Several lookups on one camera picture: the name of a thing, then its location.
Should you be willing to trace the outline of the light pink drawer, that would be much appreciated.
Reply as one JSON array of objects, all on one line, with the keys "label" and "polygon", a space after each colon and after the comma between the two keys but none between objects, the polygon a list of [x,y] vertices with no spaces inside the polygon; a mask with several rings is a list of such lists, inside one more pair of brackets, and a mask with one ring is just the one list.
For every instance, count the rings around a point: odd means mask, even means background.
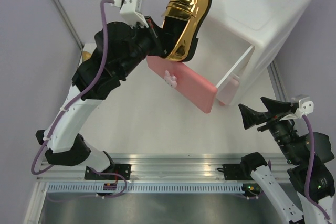
[{"label": "light pink drawer", "polygon": [[239,88],[239,78],[236,75],[228,76],[217,85],[216,99],[221,106],[230,105]]}]

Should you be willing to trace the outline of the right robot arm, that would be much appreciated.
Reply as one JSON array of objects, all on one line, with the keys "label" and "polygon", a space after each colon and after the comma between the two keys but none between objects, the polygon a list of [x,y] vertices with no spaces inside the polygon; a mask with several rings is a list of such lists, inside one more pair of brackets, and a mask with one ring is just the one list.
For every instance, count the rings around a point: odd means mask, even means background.
[{"label": "right robot arm", "polygon": [[326,163],[335,155],[329,137],[313,131],[308,115],[314,103],[308,96],[298,96],[292,102],[261,97],[265,112],[255,111],[243,104],[239,110],[244,128],[269,131],[292,168],[289,180],[297,192],[299,209],[274,179],[268,162],[259,152],[241,158],[239,172],[253,179],[271,202],[283,223],[334,223],[333,204],[335,183]]}]

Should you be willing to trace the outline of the gold shoe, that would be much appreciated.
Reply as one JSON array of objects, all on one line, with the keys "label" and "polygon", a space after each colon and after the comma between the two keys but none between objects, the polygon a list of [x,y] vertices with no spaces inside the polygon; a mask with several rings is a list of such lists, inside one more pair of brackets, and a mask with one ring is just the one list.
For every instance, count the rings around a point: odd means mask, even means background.
[{"label": "gold shoe", "polygon": [[82,62],[85,62],[85,61],[89,60],[91,58],[91,56],[92,56],[92,53],[83,50],[82,53],[81,53]]},{"label": "gold shoe", "polygon": [[173,36],[167,60],[187,62],[193,58],[198,44],[197,34],[211,4],[212,0],[169,0],[162,14],[162,28]]}]

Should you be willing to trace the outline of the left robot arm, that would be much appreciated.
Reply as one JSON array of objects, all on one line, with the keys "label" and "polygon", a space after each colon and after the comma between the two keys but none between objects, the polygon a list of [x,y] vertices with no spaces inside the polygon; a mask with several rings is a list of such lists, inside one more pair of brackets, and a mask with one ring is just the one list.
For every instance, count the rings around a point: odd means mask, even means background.
[{"label": "left robot arm", "polygon": [[107,152],[90,146],[79,131],[146,56],[167,55],[173,35],[147,16],[144,25],[103,22],[94,39],[96,48],[76,70],[56,118],[48,129],[37,131],[36,138],[50,167],[83,164],[108,180],[114,176],[114,161]]}]

